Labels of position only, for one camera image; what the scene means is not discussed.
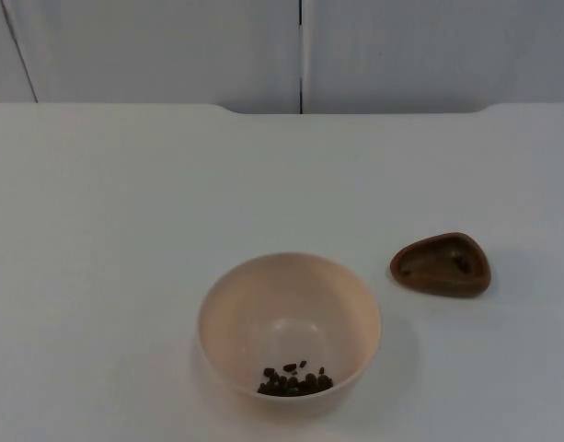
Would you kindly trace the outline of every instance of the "small brown dish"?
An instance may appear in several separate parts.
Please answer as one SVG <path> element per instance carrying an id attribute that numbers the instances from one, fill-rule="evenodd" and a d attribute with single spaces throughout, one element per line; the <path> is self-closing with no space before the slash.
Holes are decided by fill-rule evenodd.
<path id="1" fill-rule="evenodd" d="M 484 251 L 464 233 L 445 233 L 399 251 L 390 272 L 401 285 L 446 297 L 476 297 L 490 285 Z"/>

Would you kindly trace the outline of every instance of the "plastic bowl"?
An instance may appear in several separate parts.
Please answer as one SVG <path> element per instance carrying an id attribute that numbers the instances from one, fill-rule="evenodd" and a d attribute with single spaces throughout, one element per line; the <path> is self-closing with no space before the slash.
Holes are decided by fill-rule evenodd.
<path id="1" fill-rule="evenodd" d="M 337 402 L 369 366 L 381 335 L 380 309 L 345 267 L 303 253 L 262 256 L 237 266 L 209 291 L 198 321 L 205 359 L 226 385 L 261 404 Z M 263 369 L 281 374 L 307 361 L 297 377 L 324 367 L 334 387 L 298 397 L 257 393 Z"/>

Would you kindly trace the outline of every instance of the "white wall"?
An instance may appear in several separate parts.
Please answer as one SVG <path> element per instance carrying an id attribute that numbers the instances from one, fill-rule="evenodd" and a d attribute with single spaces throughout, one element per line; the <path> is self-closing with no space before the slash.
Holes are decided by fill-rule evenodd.
<path id="1" fill-rule="evenodd" d="M 39 101 L 298 111 L 298 0 L 5 4 Z"/>
<path id="2" fill-rule="evenodd" d="M 0 5 L 0 101 L 33 101 L 29 81 Z"/>
<path id="3" fill-rule="evenodd" d="M 564 0 L 304 0 L 306 112 L 564 101 Z"/>

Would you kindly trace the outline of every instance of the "table surface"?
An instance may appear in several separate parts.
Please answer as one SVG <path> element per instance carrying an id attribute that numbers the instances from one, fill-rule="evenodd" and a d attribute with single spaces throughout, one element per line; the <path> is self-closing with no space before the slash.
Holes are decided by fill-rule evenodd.
<path id="1" fill-rule="evenodd" d="M 473 236 L 473 300 L 386 277 Z M 275 420 L 205 382 L 202 296 L 301 250 L 358 273 L 382 349 L 332 414 Z M 0 105 L 0 442 L 564 440 L 564 105 L 247 116 Z"/>

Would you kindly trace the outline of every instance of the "bowl rim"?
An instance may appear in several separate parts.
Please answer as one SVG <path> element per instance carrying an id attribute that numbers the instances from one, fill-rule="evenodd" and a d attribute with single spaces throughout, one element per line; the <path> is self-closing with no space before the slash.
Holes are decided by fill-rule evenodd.
<path id="1" fill-rule="evenodd" d="M 318 393 L 313 393 L 313 394 L 307 394 L 305 396 L 290 396 L 290 397 L 285 397 L 285 396 L 269 396 L 267 394 L 261 394 L 261 393 L 257 393 L 255 390 L 250 390 L 246 387 L 243 387 L 241 385 L 239 385 L 236 381 L 232 380 L 232 378 L 230 378 L 228 375 L 226 375 L 225 373 L 220 372 L 219 370 L 216 369 L 216 367 L 213 366 L 212 362 L 210 361 L 210 358 L 208 357 L 208 355 L 206 354 L 206 352 L 204 351 L 204 347 L 201 343 L 201 336 L 200 336 L 200 326 L 201 326 L 201 318 L 202 318 L 202 314 L 205 310 L 206 304 L 207 304 L 207 300 L 208 297 L 210 296 L 212 290 L 218 285 L 218 283 L 220 281 L 222 281 L 226 276 L 228 276 L 231 272 L 233 272 L 235 269 L 241 267 L 242 265 L 246 265 L 250 262 L 253 261 L 257 261 L 257 260 L 261 260 L 264 258 L 272 258 L 272 257 L 278 257 L 278 256 L 283 256 L 283 255 L 293 255 L 293 256 L 301 256 L 304 258 L 314 258 L 316 260 L 320 260 L 320 261 L 324 261 L 324 262 L 328 262 L 331 263 L 333 265 L 337 265 L 340 268 L 342 268 L 344 271 L 346 271 L 347 273 L 349 273 L 352 277 L 356 278 L 357 280 L 360 281 L 360 283 L 363 285 L 363 287 L 365 288 L 365 291 L 367 292 L 368 295 L 370 295 L 370 297 L 372 298 L 372 300 L 374 301 L 374 306 L 375 306 L 375 313 L 377 316 L 377 321 L 378 321 L 378 334 L 377 334 L 377 339 L 374 345 L 374 351 L 370 353 L 369 356 L 367 356 L 367 358 L 363 361 L 363 363 L 360 365 L 360 367 L 354 372 L 352 373 L 350 376 L 348 376 L 346 379 L 342 380 L 339 384 L 333 385 L 333 387 L 331 387 L 328 390 L 323 390 L 320 391 Z M 375 360 L 380 348 L 381 348 L 381 342 L 382 342 L 382 336 L 384 334 L 384 322 L 382 321 L 382 310 L 380 308 L 380 304 L 377 300 L 377 297 L 374 295 L 374 292 L 371 290 L 371 288 L 369 287 L 368 284 L 366 284 L 364 282 L 364 280 L 357 275 L 354 271 L 352 271 L 351 269 L 349 269 L 348 267 L 332 261 L 328 258 L 325 258 L 323 256 L 320 255 L 316 255 L 314 253 L 308 253 L 308 252 L 301 252 L 301 251 L 281 251 L 281 252 L 274 252 L 274 253 L 266 253 L 264 255 L 259 255 L 256 256 L 255 258 L 250 258 L 248 260 L 245 260 L 241 263 L 239 263 L 238 265 L 232 267 L 230 270 L 228 270 L 227 272 L 225 272 L 222 276 L 220 276 L 218 279 L 216 279 L 216 281 L 210 286 L 210 288 L 208 289 L 208 291 L 205 293 L 204 298 L 201 302 L 201 306 L 200 306 L 200 310 L 198 312 L 198 316 L 196 319 L 196 345 L 198 346 L 198 348 L 200 348 L 200 353 L 203 359 L 203 363 L 209 367 L 210 371 L 222 382 L 224 383 L 227 387 L 236 390 L 240 393 L 243 393 L 247 396 L 250 396 L 252 398 L 258 399 L 258 400 L 262 400 L 262 401 L 271 401 L 271 402 L 296 402 L 296 401 L 308 401 L 314 398 L 320 398 L 323 396 L 326 396 L 332 392 L 335 391 L 339 391 L 339 390 L 343 390 L 345 387 L 347 387 L 349 384 L 351 384 L 352 382 L 354 382 L 356 379 L 358 379 L 363 372 L 372 364 L 372 362 Z"/>

